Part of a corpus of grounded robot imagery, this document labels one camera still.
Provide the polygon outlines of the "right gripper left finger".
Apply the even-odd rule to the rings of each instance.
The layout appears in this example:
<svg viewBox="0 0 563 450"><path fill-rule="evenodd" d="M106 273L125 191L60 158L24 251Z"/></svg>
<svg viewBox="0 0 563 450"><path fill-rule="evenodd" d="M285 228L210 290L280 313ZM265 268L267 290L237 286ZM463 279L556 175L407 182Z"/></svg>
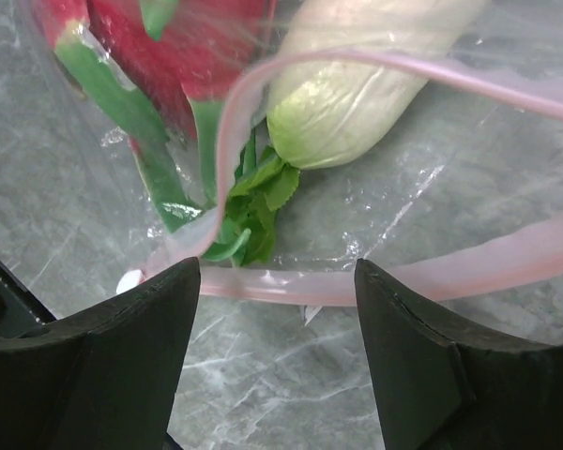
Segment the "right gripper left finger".
<svg viewBox="0 0 563 450"><path fill-rule="evenodd" d="M0 337L0 449L161 449L201 283L196 259Z"/></svg>

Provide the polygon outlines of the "fake white radish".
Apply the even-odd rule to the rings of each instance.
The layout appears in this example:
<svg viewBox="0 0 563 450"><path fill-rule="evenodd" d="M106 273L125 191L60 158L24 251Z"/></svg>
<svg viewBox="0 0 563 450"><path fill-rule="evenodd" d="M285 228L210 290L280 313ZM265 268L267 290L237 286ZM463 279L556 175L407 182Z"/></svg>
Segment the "fake white radish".
<svg viewBox="0 0 563 450"><path fill-rule="evenodd" d="M290 22L279 55L355 47L440 59L487 7L484 1L307 1ZM349 188L343 166L353 164L357 177L368 175L369 152L388 137L425 85L420 76L340 60L284 69L267 88L270 144L257 153L253 133L241 134L244 169L205 258L235 266L269 262L277 239L288 236L293 225L286 219L277 228L278 212L312 170L329 170L326 187L344 198L334 206L315 206L297 241L312 250L317 237L341 239L343 252L325 255L335 262L382 243L406 210L403 195L393 189L389 211L374 214L371 195Z"/></svg>

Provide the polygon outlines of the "clear zip top bag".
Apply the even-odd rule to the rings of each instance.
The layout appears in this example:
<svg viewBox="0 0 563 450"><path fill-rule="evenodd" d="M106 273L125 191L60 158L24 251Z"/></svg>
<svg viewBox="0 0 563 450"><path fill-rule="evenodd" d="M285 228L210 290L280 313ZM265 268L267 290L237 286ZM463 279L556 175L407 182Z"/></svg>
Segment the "clear zip top bag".
<svg viewBox="0 0 563 450"><path fill-rule="evenodd" d="M365 157L308 172L272 267L439 257L563 211L563 122L433 83ZM122 134L0 1L0 258L57 315L114 292L160 240Z"/></svg>

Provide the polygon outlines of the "fake red dragon fruit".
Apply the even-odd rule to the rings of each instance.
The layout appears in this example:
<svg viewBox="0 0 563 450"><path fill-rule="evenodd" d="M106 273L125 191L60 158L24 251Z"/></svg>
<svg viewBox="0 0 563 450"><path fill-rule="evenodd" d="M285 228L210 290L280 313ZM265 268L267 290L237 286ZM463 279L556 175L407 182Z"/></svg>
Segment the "fake red dragon fruit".
<svg viewBox="0 0 563 450"><path fill-rule="evenodd" d="M165 229L200 209L168 152L174 136L199 144L214 182L221 104L268 39L272 1L34 1L40 33L64 74L128 136Z"/></svg>

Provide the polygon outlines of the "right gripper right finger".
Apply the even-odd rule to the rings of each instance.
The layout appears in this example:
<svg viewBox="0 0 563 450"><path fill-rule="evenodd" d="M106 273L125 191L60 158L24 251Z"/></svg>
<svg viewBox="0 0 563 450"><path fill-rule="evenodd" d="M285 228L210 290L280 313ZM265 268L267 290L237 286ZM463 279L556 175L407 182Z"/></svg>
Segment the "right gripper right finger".
<svg viewBox="0 0 563 450"><path fill-rule="evenodd" d="M563 449L563 344L473 322L376 264L358 318L388 449Z"/></svg>

